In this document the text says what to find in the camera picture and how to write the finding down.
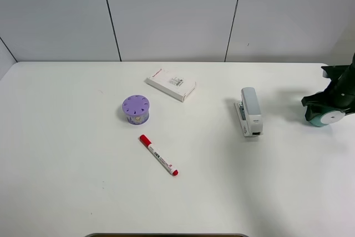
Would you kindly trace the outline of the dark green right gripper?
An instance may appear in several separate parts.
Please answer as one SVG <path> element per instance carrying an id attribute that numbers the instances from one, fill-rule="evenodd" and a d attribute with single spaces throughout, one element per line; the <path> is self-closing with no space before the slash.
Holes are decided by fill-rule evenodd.
<path id="1" fill-rule="evenodd" d="M 323 76 L 331 81 L 323 92 L 302 98 L 301 103 L 307 108 L 306 120 L 337 109 L 346 115 L 354 114 L 354 56 L 350 65 L 325 66 L 322 69 Z"/>

